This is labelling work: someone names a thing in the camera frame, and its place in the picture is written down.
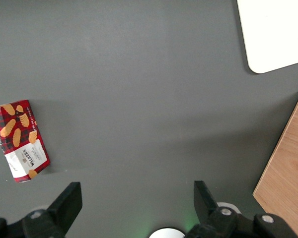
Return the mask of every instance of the white label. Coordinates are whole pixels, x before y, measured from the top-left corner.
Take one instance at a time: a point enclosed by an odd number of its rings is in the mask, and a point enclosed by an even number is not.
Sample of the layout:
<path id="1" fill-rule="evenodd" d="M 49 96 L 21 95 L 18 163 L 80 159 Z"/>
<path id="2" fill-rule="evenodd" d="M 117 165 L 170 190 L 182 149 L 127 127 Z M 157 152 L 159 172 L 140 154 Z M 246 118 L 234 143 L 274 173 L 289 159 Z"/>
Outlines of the white label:
<path id="1" fill-rule="evenodd" d="M 14 178 L 26 176 L 29 170 L 34 170 L 47 161 L 40 140 L 36 140 L 34 144 L 26 144 L 5 157 Z"/>

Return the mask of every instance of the wooden surface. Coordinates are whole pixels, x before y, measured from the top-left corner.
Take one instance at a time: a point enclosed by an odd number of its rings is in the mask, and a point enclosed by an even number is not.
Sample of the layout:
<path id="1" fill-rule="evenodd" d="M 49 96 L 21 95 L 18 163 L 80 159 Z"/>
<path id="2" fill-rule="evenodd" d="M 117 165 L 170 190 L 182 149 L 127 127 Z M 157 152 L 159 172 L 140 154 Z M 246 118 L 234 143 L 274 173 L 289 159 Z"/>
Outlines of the wooden surface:
<path id="1" fill-rule="evenodd" d="M 298 234 L 298 103 L 253 195 Z"/>

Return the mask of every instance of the dark gray tabletop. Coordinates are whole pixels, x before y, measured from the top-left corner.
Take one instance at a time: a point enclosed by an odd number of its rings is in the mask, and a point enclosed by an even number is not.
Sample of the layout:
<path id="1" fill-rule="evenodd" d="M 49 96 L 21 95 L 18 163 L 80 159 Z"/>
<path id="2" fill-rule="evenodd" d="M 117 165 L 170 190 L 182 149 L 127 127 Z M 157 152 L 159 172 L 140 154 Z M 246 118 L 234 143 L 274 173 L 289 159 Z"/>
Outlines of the dark gray tabletop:
<path id="1" fill-rule="evenodd" d="M 298 99 L 298 64 L 247 66 L 234 0 L 1 1 L 0 104 L 29 99 L 51 166 L 15 183 L 10 223 L 80 181 L 68 238 L 146 238 L 198 222 L 193 182 L 251 218 Z"/>

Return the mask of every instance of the biscuit box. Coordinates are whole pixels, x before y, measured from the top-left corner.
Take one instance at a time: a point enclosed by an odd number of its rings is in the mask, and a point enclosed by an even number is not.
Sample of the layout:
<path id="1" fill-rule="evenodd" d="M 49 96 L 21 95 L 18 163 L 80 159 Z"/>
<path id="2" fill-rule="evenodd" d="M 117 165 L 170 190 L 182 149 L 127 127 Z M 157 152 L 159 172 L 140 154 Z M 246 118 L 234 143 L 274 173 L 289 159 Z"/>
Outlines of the biscuit box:
<path id="1" fill-rule="evenodd" d="M 28 100 L 0 106 L 0 146 L 16 182 L 33 179 L 50 164 Z"/>

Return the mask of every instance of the shortbread biscuit illustration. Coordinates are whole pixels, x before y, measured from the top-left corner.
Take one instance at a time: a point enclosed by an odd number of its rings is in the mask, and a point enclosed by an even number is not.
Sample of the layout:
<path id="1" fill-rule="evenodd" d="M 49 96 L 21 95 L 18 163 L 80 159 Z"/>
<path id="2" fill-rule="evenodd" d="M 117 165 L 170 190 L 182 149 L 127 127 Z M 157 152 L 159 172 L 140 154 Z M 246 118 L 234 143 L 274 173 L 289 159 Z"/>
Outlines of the shortbread biscuit illustration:
<path id="1" fill-rule="evenodd" d="M 38 173 L 35 170 L 29 170 L 29 177 L 31 179 L 33 179 L 37 175 L 38 175 Z"/>
<path id="2" fill-rule="evenodd" d="M 0 136 L 2 137 L 7 137 L 8 135 L 10 135 L 14 125 L 15 125 L 16 121 L 15 119 L 10 120 L 4 128 L 2 128 L 2 130 L 0 131 Z"/>
<path id="3" fill-rule="evenodd" d="M 18 112 L 20 112 L 20 113 L 23 113 L 23 112 L 24 112 L 24 111 L 23 111 L 23 107 L 20 106 L 20 105 L 16 106 L 16 110 L 17 110 Z"/>
<path id="4" fill-rule="evenodd" d="M 15 115 L 15 110 L 11 104 L 2 105 L 2 107 L 9 113 L 11 116 Z"/>
<path id="5" fill-rule="evenodd" d="M 36 139 L 38 138 L 38 132 L 37 131 L 32 131 L 29 133 L 29 142 L 34 144 Z"/>
<path id="6" fill-rule="evenodd" d="M 20 145 L 20 140 L 21 140 L 21 130 L 19 128 L 17 128 L 15 131 L 14 131 L 14 134 L 13 134 L 13 145 L 17 148 L 19 147 Z"/>
<path id="7" fill-rule="evenodd" d="M 20 118 L 20 122 L 21 122 L 22 126 L 28 127 L 30 125 L 30 120 L 29 120 L 27 114 L 23 114 L 23 115 L 19 116 L 19 118 Z"/>

